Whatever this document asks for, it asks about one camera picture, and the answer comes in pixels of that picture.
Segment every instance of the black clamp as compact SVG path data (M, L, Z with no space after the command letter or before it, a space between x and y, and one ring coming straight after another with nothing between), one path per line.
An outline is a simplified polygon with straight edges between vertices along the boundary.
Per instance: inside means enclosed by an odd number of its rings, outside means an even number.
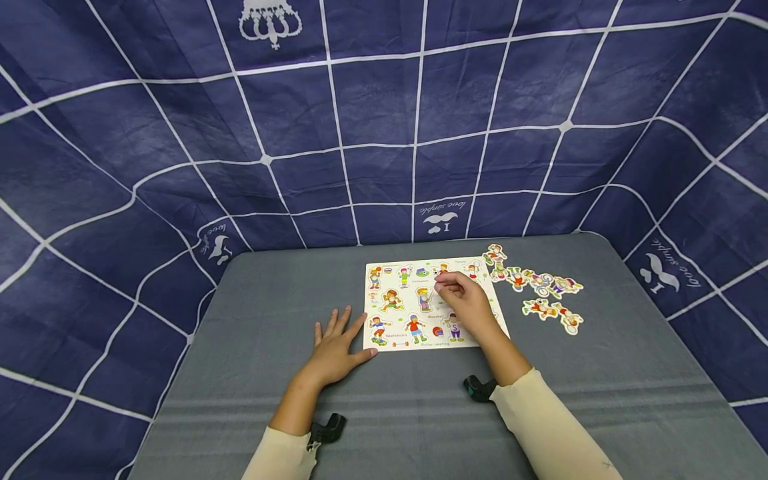
M306 449L310 450L312 445L317 443L334 443L341 437L341 432L346 425L346 418L338 413L332 413L331 418L325 425L313 422L310 427L310 443Z
M473 400L476 402L490 402L491 394L496 389L498 383L494 379L491 379L488 383L481 383L480 380L470 375L464 379L464 388Z

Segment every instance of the puzzle cutout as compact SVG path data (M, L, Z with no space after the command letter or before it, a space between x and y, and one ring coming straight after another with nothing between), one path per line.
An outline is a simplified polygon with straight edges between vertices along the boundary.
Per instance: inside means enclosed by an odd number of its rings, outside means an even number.
M538 314L541 321L560 317L560 324L568 335L578 334L578 327L584 322L581 315L571 312L560 302L550 305L547 297L553 296L562 300L566 293L575 295L581 292L583 285L572 278L536 273L534 270L523 270L519 266L505 266L507 256L502 246L496 243L489 245L488 251L483 253L482 257L485 264L491 267L489 276L492 282L508 282L517 293L522 293L525 287L529 286L539 296L536 300L523 301L524 315Z
M363 347L380 352L479 346L456 314L434 291L435 277L459 271L488 295L491 312L509 336L483 257L414 260L366 265L366 312Z

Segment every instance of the gray tablecloth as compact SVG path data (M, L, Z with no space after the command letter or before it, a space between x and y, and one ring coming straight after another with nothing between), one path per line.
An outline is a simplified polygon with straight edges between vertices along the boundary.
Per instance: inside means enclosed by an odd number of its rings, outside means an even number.
M624 478L768 478L768 457L611 246L590 234L493 240L507 266L584 284L563 303L577 336L521 313L530 289L496 292L512 338ZM366 263L480 255L490 240L247 253L228 267L131 480L239 478L313 324L364 300ZM359 348L358 338L353 346ZM479 349L383 353L329 387L316 420L347 417L313 478L535 478L492 404L462 380Z

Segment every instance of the beige long-sleeve shirt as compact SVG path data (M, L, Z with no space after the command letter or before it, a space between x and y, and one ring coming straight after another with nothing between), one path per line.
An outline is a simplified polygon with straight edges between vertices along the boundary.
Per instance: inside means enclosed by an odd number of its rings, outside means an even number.
M539 480L621 480L611 460L533 369L517 382L496 387L491 400L520 442ZM319 444L310 434L287 435L269 427L243 480L307 480Z

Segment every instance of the blue backdrop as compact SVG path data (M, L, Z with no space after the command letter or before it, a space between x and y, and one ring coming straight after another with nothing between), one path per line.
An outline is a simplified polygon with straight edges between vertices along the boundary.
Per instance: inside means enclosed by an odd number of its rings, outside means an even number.
M578 230L768 447L762 0L0 12L3 478L125 478L239 253Z

